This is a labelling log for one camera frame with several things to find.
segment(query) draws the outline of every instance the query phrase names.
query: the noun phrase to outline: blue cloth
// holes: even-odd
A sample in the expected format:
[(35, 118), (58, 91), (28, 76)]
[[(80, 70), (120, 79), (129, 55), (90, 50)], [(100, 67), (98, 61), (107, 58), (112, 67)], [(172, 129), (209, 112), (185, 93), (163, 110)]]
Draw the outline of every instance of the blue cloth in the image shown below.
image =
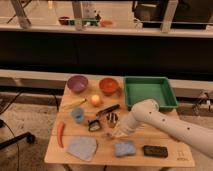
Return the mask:
[(116, 143), (114, 144), (114, 148), (116, 157), (134, 155), (136, 153), (135, 145), (132, 141)]
[(97, 149), (96, 139), (93, 137), (79, 136), (72, 139), (67, 148), (67, 153), (83, 160), (91, 161)]

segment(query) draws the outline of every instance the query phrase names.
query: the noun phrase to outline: box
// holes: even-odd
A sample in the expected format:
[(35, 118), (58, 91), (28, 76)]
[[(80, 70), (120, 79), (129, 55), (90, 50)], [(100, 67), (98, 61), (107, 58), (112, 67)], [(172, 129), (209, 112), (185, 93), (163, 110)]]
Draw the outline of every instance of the box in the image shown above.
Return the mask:
[(161, 111), (178, 107), (176, 97), (166, 77), (124, 77), (125, 103), (128, 110), (140, 101), (154, 99)]

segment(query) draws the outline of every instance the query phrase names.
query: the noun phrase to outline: red chili pepper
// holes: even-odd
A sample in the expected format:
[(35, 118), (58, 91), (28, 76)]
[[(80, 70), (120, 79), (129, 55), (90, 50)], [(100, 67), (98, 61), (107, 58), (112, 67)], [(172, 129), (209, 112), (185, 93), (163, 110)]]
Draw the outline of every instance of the red chili pepper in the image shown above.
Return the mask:
[(63, 130), (65, 127), (65, 123), (64, 122), (59, 122), (58, 126), (57, 126), (57, 141), (58, 141), (58, 145), (61, 148), (64, 148), (63, 143), (62, 143), (62, 135), (63, 135)]

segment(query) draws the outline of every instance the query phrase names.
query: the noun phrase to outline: blue cup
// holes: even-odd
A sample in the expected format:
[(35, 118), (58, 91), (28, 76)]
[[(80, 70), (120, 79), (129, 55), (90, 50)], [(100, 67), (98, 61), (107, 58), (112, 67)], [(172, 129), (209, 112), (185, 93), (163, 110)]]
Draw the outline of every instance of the blue cup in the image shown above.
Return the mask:
[(76, 123), (80, 124), (84, 120), (84, 110), (80, 107), (76, 107), (72, 110), (71, 116)]

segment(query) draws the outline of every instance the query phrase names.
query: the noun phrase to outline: floor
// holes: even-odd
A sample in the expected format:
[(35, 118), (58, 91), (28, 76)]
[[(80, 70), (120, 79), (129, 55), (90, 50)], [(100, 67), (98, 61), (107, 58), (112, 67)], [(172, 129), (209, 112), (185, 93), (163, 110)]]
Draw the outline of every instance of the floor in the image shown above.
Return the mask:
[[(1, 92), (1, 108), (18, 94), (18, 92)], [(32, 132), (36, 136), (36, 143), (27, 144), (20, 141), (20, 171), (65, 171), (61, 165), (45, 164), (44, 156), (47, 149), (51, 129), (57, 113), (56, 101), (52, 92), (48, 93), (22, 93), (16, 101), (6, 110), (0, 119), (3, 119), (15, 135), (26, 131)], [(188, 122), (196, 123), (213, 129), (213, 113), (202, 109), (200, 116), (195, 116), (191, 109), (191, 104), (180, 103), (178, 112), (180, 118)], [(0, 141), (12, 138), (9, 130), (0, 128)], [(195, 168), (172, 168), (171, 171), (211, 171), (213, 169), (212, 159), (209, 159), (192, 149), (192, 154), (196, 162)], [(17, 146), (12, 145), (0, 151), (0, 171), (14, 171), (17, 167)], [(103, 166), (71, 166), (74, 171), (100, 171)], [(112, 167), (108, 166), (108, 171), (157, 171), (160, 168), (152, 167)]]

